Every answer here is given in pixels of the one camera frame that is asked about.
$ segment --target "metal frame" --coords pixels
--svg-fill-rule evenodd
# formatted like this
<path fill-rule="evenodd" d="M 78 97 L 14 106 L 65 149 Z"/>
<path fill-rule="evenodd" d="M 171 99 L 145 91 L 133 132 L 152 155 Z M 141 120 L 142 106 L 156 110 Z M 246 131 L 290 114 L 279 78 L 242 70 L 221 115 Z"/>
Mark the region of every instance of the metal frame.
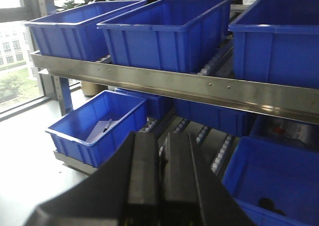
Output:
<path fill-rule="evenodd" d="M 49 74 L 319 124 L 319 90 L 32 54 Z"/>

